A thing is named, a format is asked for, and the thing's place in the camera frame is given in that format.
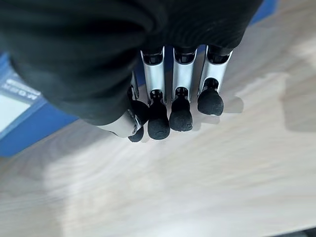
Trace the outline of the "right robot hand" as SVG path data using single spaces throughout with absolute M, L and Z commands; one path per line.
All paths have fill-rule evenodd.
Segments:
M 219 116 L 220 81 L 259 0 L 3 0 L 0 49 L 60 110 L 132 142 L 193 126 L 190 92 L 206 46 L 198 110 Z

